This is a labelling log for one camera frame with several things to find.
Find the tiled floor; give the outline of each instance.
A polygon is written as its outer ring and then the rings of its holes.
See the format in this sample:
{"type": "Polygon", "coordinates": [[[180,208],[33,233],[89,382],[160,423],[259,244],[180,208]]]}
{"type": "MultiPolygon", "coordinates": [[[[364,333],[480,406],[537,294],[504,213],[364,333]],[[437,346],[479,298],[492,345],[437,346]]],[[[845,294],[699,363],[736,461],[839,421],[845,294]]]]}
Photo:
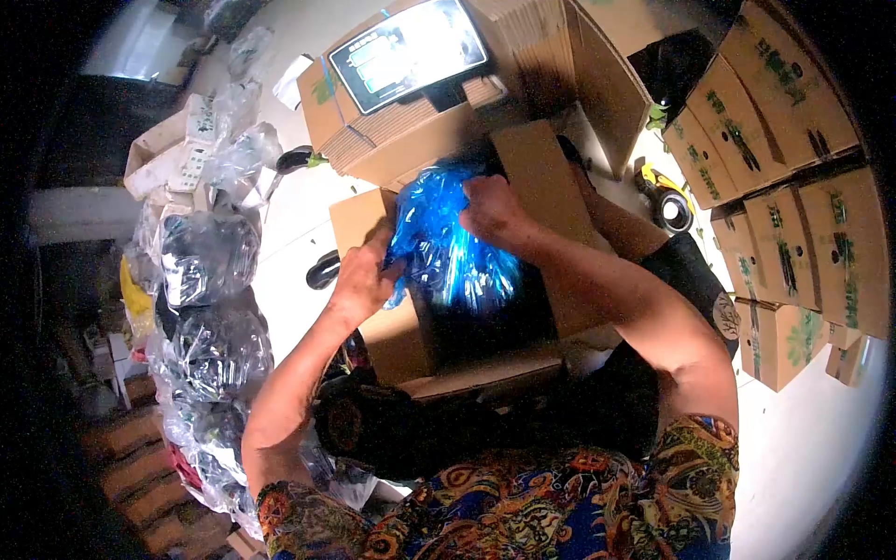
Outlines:
{"type": "MultiPolygon", "coordinates": [[[[260,120],[277,127],[284,149],[309,143],[301,108],[291,111],[277,101],[270,87],[302,53],[319,55],[339,36],[388,4],[387,0],[274,0],[247,29],[274,29],[271,52],[261,76],[265,91],[260,120]]],[[[220,49],[197,73],[193,90],[209,94],[224,76],[226,49],[220,49]]],[[[599,146],[587,127],[571,131],[580,149],[599,162],[599,146]]],[[[654,132],[642,134],[634,156],[680,185],[684,179],[671,155],[663,153],[654,132]]],[[[631,184],[593,176],[610,200],[643,214],[631,184]]],[[[273,196],[263,224],[261,261],[254,282],[258,305],[271,329],[277,361],[282,360],[323,309],[332,287],[311,290],[305,274],[317,259],[335,248],[327,208],[371,185],[338,177],[329,166],[287,176],[273,196]]],[[[731,282],[721,253],[712,241],[709,212],[699,211],[692,235],[723,286],[731,282]]],[[[850,389],[824,373],[825,349],[780,393],[738,371],[740,405],[740,482],[732,558],[764,559],[789,555],[841,493],[873,424],[883,387],[884,344],[872,347],[870,368],[860,389],[850,389]]]]}

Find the printed cardboard box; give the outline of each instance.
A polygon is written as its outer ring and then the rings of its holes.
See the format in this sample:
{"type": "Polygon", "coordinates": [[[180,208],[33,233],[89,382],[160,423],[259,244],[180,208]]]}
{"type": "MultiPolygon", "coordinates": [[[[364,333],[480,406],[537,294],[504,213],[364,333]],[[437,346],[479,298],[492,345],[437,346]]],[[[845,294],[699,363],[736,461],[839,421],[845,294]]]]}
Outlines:
{"type": "MultiPolygon", "coordinates": [[[[385,11],[394,14],[417,3],[400,0],[385,11]]],[[[530,116],[555,113],[578,99],[610,169],[621,177],[650,99],[582,7],[574,0],[466,0],[464,7],[487,44],[497,80],[465,82],[468,101],[443,112],[421,98],[361,116],[326,56],[380,22],[385,16],[378,13],[324,51],[297,80],[314,148],[342,175],[395,188],[398,177],[494,130],[497,125],[483,126],[478,109],[506,93],[530,116]]]]}
{"type": "Polygon", "coordinates": [[[721,56],[713,59],[688,96],[687,107],[710,137],[739,193],[755,191],[788,173],[749,93],[721,56]]]}
{"type": "Polygon", "coordinates": [[[862,333],[856,329],[850,329],[841,324],[831,323],[831,334],[828,336],[828,342],[834,348],[846,349],[862,337],[862,333]]]}
{"type": "Polygon", "coordinates": [[[746,214],[740,212],[725,216],[715,211],[710,224],[719,241],[719,250],[725,259],[735,295],[744,299],[767,300],[765,265],[746,214]]]}
{"type": "Polygon", "coordinates": [[[891,333],[890,270],[871,168],[797,192],[818,256],[824,318],[886,340],[891,333]]]}
{"type": "Polygon", "coordinates": [[[138,201],[154,191],[191,198],[204,196],[204,192],[196,191],[214,142],[211,99],[192,94],[182,110],[131,142],[125,188],[138,201]]]}
{"type": "Polygon", "coordinates": [[[672,121],[663,140],[691,186],[698,206],[706,210],[738,197],[719,152],[690,109],[685,107],[672,121]]]}
{"type": "Polygon", "coordinates": [[[868,368],[872,339],[861,335],[848,348],[833,345],[824,371],[848,387],[858,387],[868,368]]]}
{"type": "Polygon", "coordinates": [[[824,348],[830,327],[810,309],[742,298],[740,315],[743,370],[775,392],[790,383],[824,348]]]}
{"type": "Polygon", "coordinates": [[[770,5],[744,2],[719,53],[735,71],[789,169],[858,145],[808,41],[770,5]]]}
{"type": "MultiPolygon", "coordinates": [[[[536,221],[585,245],[598,249],[603,246],[591,226],[569,164],[546,121],[505,129],[493,135],[493,143],[523,207],[536,221]]],[[[330,207],[340,256],[351,247],[362,245],[379,220],[394,223],[395,196],[391,191],[377,189],[330,207]]],[[[588,307],[572,301],[550,278],[544,281],[556,330],[561,338],[600,325],[588,307]]],[[[405,297],[395,309],[381,310],[361,325],[360,331],[371,361],[377,376],[384,383],[401,385],[436,375],[438,365],[431,351],[430,321],[426,306],[416,305],[412,297],[405,297]]],[[[506,359],[517,364],[515,369],[511,367],[506,370],[508,377],[528,373],[533,367],[539,370],[559,367],[559,361],[555,361],[558,354],[554,349],[537,350],[534,357],[518,352],[506,359]]],[[[481,365],[470,367],[491,371],[488,367],[482,369],[484,366],[481,365]]],[[[434,387],[443,387],[439,392],[456,390],[454,383],[428,383],[426,387],[428,389],[413,386],[421,398],[432,396],[432,391],[436,391],[434,387]]]]}
{"type": "Polygon", "coordinates": [[[818,262],[789,187],[744,201],[765,264],[765,300],[821,310],[818,262]]]}

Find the open cardboard box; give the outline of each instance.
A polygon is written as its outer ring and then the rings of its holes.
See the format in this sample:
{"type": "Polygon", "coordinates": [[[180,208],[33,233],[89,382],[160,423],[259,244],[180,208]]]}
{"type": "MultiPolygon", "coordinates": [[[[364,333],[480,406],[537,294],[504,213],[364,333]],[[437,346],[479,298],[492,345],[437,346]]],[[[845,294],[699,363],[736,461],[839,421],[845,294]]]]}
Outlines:
{"type": "Polygon", "coordinates": [[[743,370],[775,392],[809,365],[828,340],[830,326],[811,309],[738,297],[743,370]]]}
{"type": "MultiPolygon", "coordinates": [[[[587,246],[604,247],[591,226],[573,172],[547,121],[504,129],[492,134],[492,142],[511,185],[533,219],[587,246]]],[[[351,247],[362,245],[380,220],[394,222],[395,196],[387,189],[376,189],[330,207],[340,256],[351,247]]],[[[587,306],[570,298],[549,278],[544,281],[559,337],[599,326],[596,315],[587,306]]],[[[413,396],[424,398],[519,375],[544,375],[560,367],[557,350],[549,345],[495,357],[482,364],[439,371],[432,358],[427,321],[426,307],[415,306],[412,297],[405,297],[395,309],[381,310],[361,325],[361,334],[382,382],[407,387],[413,396]]]]}
{"type": "MultiPolygon", "coordinates": [[[[419,1],[399,0],[384,11],[395,14],[419,1]]],[[[486,125],[478,109],[506,93],[530,116],[553,114],[578,99],[611,171],[621,177],[647,120],[650,99],[627,60],[582,7],[575,0],[463,4],[487,45],[493,73],[463,84],[467,101],[438,112],[420,98],[360,115],[327,56],[381,22],[385,15],[377,13],[324,51],[297,79],[314,149],[338,173],[397,191],[419,169],[498,128],[486,125]]]]}
{"type": "Polygon", "coordinates": [[[211,99],[192,94],[182,110],[131,142],[125,188],[138,201],[161,192],[162,198],[153,203],[207,210],[200,175],[214,143],[211,99]]]}

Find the cardboard flap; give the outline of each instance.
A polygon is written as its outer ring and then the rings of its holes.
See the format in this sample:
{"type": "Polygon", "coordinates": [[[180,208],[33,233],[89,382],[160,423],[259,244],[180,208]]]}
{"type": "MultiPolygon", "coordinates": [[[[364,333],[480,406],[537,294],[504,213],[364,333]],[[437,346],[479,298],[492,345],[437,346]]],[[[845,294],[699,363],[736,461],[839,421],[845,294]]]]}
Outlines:
{"type": "MultiPolygon", "coordinates": [[[[492,142],[523,209],[536,222],[572,241],[603,248],[570,164],[547,121],[505,128],[492,134],[492,142]]],[[[545,288],[560,338],[597,326],[596,314],[570,297],[567,289],[554,285],[550,278],[545,278],[545,288]]]]}
{"type": "Polygon", "coordinates": [[[691,186],[697,204],[708,209],[737,198],[737,188],[719,151],[685,107],[663,134],[682,174],[691,186]]]}
{"type": "Polygon", "coordinates": [[[442,370],[437,375],[402,383],[399,388],[407,392],[411,399],[427,399],[466,392],[492,383],[510,384],[524,377],[556,374],[562,363],[555,348],[530,349],[442,370]]]}
{"type": "Polygon", "coordinates": [[[576,91],[607,163],[621,180],[647,124],[650,96],[641,79],[575,0],[564,0],[576,91]]]}

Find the colorful patterned blouse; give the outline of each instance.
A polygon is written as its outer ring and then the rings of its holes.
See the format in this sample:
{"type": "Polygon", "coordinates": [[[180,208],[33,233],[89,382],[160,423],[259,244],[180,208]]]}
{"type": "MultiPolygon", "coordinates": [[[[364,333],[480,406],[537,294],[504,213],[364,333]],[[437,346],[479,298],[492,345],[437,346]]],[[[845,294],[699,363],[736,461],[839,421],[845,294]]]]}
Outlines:
{"type": "Polygon", "coordinates": [[[490,452],[439,473],[373,525],[294,482],[258,495],[272,560],[728,558],[737,435],[681,417],[646,464],[580,449],[490,452]]]}

